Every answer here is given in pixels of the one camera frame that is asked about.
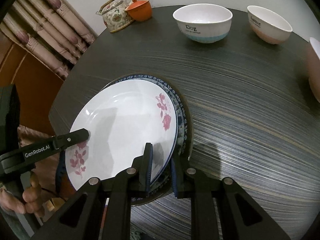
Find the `floral teapot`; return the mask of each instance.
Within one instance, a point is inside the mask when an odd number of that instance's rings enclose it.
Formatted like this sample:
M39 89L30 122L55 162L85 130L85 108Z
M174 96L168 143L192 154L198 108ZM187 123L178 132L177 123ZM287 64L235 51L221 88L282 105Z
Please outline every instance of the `floral teapot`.
M127 0L110 0L101 6L100 10L96 12L97 15L102 16L103 22L111 33L130 25L134 20L125 11L130 2Z

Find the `stack of plates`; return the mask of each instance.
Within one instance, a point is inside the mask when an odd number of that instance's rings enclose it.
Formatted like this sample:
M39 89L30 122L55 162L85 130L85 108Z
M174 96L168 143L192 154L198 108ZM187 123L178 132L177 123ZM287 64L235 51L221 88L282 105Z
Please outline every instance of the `stack of plates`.
M86 142L66 150L66 168L78 190L89 178L116 176L143 155L147 142L153 144L150 200L164 192L170 181L169 161L173 151L187 158L192 149L188 106L181 94L161 78L132 74L119 78L94 96L81 110L71 130L85 128ZM133 199L143 204L147 199Z

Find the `human hand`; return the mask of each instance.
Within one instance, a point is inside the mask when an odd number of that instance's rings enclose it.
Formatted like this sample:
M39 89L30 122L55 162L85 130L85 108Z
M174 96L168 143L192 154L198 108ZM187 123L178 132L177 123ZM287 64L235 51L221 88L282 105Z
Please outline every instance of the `human hand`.
M44 207L42 206L41 186L38 176L34 172L31 172L30 184L31 187L27 188L22 194L26 204L23 204L2 187L0 189L0 205L7 211L13 210L20 214L34 213L38 217L43 217Z

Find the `round table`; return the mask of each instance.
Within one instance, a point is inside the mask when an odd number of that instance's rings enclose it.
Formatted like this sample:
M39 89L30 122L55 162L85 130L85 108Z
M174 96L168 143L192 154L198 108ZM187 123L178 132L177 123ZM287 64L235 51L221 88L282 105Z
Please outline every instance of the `round table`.
M320 210L320 104L305 70L306 45L292 33L270 45L233 13L226 38L186 38L172 13L110 34L105 30L74 66L50 111L60 135L106 84L138 71L160 74L186 96L194 120L191 165L234 178L293 239ZM190 201L173 195L132 208L132 223L156 239L190 239Z

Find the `blue gripper pad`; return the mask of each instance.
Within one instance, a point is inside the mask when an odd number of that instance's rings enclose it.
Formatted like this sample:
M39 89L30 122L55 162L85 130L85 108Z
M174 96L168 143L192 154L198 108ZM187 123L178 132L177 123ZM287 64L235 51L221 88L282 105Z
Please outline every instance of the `blue gripper pad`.
M152 171L152 160L153 160L153 146L151 143L146 143L143 152L143 160L141 164L141 173L139 180L145 182L146 191L150 191L151 185L151 171Z
M171 180L172 180L172 190L174 192L174 196L178 196L178 188L177 188L177 174L174 166L174 160L171 158Z

